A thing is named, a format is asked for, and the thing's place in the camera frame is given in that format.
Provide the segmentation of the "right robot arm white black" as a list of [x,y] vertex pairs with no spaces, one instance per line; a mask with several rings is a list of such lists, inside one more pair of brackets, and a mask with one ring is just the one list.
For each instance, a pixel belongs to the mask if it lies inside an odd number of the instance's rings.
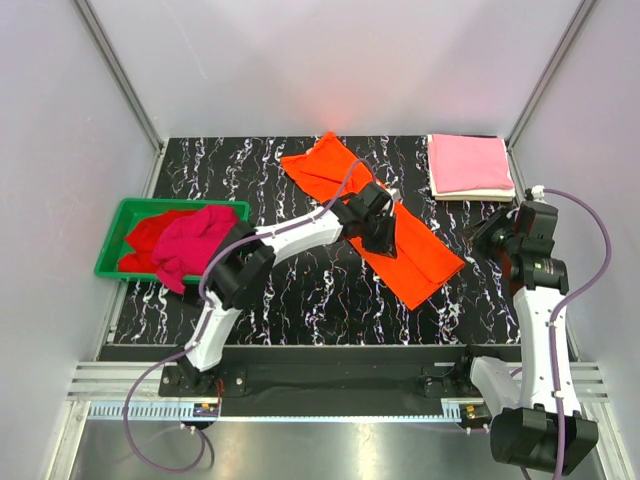
[[460,393],[481,394],[489,409],[494,460],[555,479],[571,474],[599,439],[571,376],[568,270],[552,256],[557,221],[556,207],[529,200],[472,228],[472,249],[497,262],[508,283],[521,334],[521,375],[492,356],[476,356],[453,374]]

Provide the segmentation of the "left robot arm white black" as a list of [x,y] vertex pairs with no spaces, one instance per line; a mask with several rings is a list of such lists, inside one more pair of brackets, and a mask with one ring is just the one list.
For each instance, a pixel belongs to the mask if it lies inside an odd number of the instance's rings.
[[223,348],[240,314],[264,291],[275,266],[309,249],[356,239],[367,253],[398,256],[395,232],[399,192],[371,181],[311,212],[279,224],[239,222],[210,259],[199,284],[203,309],[195,331],[175,359],[179,382],[196,396],[215,386]]

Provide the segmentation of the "orange t shirt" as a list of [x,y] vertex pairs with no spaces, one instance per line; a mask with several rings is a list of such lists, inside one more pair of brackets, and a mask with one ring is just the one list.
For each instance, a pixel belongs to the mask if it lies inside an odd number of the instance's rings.
[[[356,155],[329,132],[308,152],[284,156],[281,166],[305,194],[324,203],[335,195],[342,183],[346,184],[345,193],[358,193],[373,179],[363,164],[356,165],[351,177],[346,179],[355,161]],[[367,252],[358,238],[350,243],[389,289],[414,310],[459,273],[465,262],[403,204],[397,204],[394,213],[396,258]]]

